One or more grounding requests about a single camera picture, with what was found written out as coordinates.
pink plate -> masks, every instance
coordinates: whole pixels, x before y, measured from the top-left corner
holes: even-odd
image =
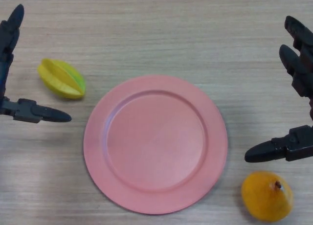
[[[186,81],[143,76],[112,89],[97,104],[84,136],[94,183],[118,205],[166,214],[201,199],[227,155],[223,118]]]

wood grain surface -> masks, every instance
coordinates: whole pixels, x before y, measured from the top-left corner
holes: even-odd
[[[278,224],[313,222],[312,158],[248,164],[245,151],[312,124],[278,50],[292,46],[284,20],[313,29],[313,0],[0,0],[0,19],[25,7],[6,95],[70,113],[66,124],[1,116],[0,225],[247,225],[240,185],[254,170],[289,182],[295,205]],[[42,84],[42,58],[65,60],[85,77],[86,97],[64,101]],[[88,116],[117,84],[167,74],[195,84],[219,107],[229,153],[214,189],[193,206],[146,216],[115,205],[95,187],[82,155]]]

tabletop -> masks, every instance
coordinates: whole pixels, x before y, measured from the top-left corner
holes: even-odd
[[[247,213],[240,186],[255,170],[281,175],[294,192],[291,214],[278,224],[312,224],[311,158],[249,164],[250,147],[311,125],[309,102],[291,86],[280,62],[291,15],[313,29],[313,0],[0,0],[5,20],[22,3],[25,17],[6,95],[71,114],[70,123],[0,123],[1,225],[259,224]],[[42,58],[81,72],[86,96],[65,101],[37,74]],[[199,202],[148,216],[108,200],[83,158],[83,135],[94,106],[116,85],[146,74],[180,77],[219,108],[228,132],[223,174]]]

yellow fruit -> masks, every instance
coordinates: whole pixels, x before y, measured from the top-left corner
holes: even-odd
[[[68,63],[43,59],[37,70],[44,84],[55,94],[68,99],[79,99],[85,95],[83,76]]]
[[[250,174],[243,182],[241,195],[249,213],[264,222],[286,217],[293,207],[293,193],[286,181],[267,171]]]

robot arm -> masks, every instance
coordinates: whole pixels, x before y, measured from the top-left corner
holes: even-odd
[[[313,33],[297,19],[287,16],[285,29],[293,37],[293,47],[300,52],[298,56],[291,48],[282,45],[279,57],[292,76],[292,86],[301,97],[310,99],[310,116],[313,120]],[[301,126],[289,130],[281,138],[258,144],[245,154],[247,162],[264,162],[285,158],[287,161],[313,156],[313,127]]]

